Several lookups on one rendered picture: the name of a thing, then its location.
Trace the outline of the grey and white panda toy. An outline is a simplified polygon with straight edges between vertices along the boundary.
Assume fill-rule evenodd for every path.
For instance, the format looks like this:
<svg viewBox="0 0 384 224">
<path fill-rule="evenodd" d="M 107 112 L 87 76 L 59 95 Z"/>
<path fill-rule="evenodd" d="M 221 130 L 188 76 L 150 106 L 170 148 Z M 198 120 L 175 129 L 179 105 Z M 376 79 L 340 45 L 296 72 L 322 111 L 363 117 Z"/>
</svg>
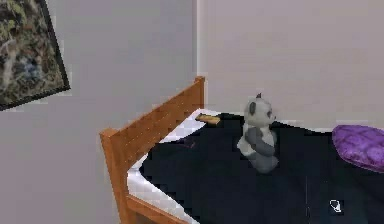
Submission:
<svg viewBox="0 0 384 224">
<path fill-rule="evenodd" d="M 237 148 L 262 174 L 271 172 L 279 163 L 275 156 L 276 134 L 270 126 L 276 120 L 272 105 L 259 93 L 244 109 L 243 135 Z"/>
</svg>

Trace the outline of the small orange flat object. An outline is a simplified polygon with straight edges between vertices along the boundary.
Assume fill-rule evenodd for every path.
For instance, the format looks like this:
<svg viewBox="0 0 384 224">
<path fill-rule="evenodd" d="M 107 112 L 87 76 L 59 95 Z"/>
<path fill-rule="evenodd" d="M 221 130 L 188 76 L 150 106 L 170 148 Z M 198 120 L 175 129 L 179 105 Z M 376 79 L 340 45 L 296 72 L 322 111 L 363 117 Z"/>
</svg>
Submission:
<svg viewBox="0 0 384 224">
<path fill-rule="evenodd" d="M 207 114 L 203 114 L 203 113 L 200 113 L 195 118 L 195 120 L 199 121 L 199 122 L 204 122 L 204 123 L 210 124 L 210 125 L 217 125 L 220 122 L 219 117 L 213 116 L 213 115 L 207 115 Z"/>
</svg>

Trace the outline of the wooden bed with dark blanket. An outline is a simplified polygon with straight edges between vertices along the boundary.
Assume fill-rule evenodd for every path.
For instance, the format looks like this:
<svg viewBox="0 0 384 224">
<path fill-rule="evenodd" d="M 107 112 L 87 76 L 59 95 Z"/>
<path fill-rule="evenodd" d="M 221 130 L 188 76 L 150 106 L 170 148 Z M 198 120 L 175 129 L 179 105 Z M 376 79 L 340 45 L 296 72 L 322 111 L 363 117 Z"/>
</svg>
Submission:
<svg viewBox="0 0 384 224">
<path fill-rule="evenodd" d="M 100 139 L 120 224 L 141 214 L 155 224 L 184 220 L 128 189 L 128 171 L 142 155 L 140 174 L 178 202 L 199 224 L 384 224 L 384 174 L 344 162 L 328 133 L 274 123 L 276 170 L 261 174 L 235 147 L 243 119 L 224 114 L 217 125 L 169 143 L 164 137 L 203 103 L 201 77 L 122 130 Z M 341 212 L 330 206 L 339 200 Z"/>
</svg>

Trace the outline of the black framed wall picture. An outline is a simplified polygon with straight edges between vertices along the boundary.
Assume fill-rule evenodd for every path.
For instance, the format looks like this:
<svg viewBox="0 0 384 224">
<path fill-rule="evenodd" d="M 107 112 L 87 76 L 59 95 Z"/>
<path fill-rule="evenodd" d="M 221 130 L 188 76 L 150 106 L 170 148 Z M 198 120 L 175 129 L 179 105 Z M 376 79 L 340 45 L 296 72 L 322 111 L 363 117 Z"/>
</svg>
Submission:
<svg viewBox="0 0 384 224">
<path fill-rule="evenodd" d="M 0 0 L 0 111 L 68 91 L 46 0 Z"/>
</svg>

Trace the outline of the purple pillow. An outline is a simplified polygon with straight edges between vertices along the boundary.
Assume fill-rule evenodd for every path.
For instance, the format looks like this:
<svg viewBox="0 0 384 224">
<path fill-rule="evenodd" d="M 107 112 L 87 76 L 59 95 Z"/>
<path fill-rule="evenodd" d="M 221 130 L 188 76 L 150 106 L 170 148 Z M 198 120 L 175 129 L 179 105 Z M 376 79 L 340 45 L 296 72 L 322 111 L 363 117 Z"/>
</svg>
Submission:
<svg viewBox="0 0 384 224">
<path fill-rule="evenodd" d="M 338 125 L 332 130 L 338 155 L 346 162 L 384 173 L 384 130 L 363 125 Z"/>
</svg>

